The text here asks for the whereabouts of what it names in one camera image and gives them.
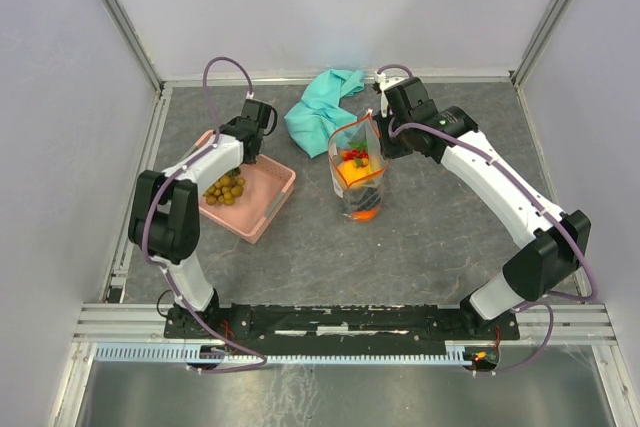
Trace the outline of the clear zip top bag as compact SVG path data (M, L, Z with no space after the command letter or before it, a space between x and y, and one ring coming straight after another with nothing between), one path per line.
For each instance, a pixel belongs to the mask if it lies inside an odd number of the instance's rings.
M343 215L353 221L370 221L379 212L383 176L389 165L380 140L371 109L329 137L327 153L334 193L343 202Z

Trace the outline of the red strawberry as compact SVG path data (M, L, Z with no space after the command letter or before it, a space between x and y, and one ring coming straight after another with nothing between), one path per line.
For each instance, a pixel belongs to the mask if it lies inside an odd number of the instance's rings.
M357 166L365 165L369 159L368 142L366 139L352 140L346 144L346 148L340 153L344 162L354 160Z

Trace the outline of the yellow orange peach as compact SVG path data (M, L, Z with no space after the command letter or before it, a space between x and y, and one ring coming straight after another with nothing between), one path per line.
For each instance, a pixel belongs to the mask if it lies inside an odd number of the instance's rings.
M336 179L341 189L358 189L365 185L373 174L369 165L357 166L354 160L341 162L338 165Z

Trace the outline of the longan bunch with leaves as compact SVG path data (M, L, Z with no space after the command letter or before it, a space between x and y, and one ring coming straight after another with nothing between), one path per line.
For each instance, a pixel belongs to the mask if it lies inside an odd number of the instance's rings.
M202 196L209 206L232 206L243 196L245 186L246 180L242 176L241 168L236 167L210 185Z

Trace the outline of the black grape cluster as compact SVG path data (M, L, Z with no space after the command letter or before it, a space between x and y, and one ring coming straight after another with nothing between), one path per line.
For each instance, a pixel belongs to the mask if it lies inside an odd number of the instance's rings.
M382 194L378 187L362 187L349 191L349 206L353 212L372 210L379 206Z

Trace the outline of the orange tangerine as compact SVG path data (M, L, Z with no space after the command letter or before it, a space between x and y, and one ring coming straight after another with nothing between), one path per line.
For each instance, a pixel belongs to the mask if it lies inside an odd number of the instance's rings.
M350 219L357 222L368 222L373 220L379 212L378 208L356 211L350 214Z

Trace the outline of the yellow lemon fruit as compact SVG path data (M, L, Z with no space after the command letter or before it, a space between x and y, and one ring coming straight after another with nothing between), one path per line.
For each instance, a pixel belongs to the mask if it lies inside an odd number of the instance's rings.
M380 171L382 168L382 161L378 157L370 157L369 168L373 173Z

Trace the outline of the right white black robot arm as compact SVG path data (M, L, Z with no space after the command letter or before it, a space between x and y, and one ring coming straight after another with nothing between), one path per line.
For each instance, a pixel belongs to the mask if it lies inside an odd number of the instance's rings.
M461 108L436 107L415 77L374 76L381 96L373 119L383 156L419 153L456 175L508 231L518 252L490 281L461 302L460 329L481 338L505 312L557 295L557 285L585 258L591 222L581 211L565 212L526 182L497 153L478 124Z

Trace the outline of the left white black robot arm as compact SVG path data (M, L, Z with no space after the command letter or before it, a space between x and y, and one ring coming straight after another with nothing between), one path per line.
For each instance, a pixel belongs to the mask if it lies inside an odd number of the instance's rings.
M177 303L190 309L186 323L198 336L212 336L221 325L220 311L210 306L214 288L196 255L200 197L223 175L256 162L263 137L276 124L272 106L247 99L241 114L194 153L163 171L145 170L137 177L128 238L161 269Z

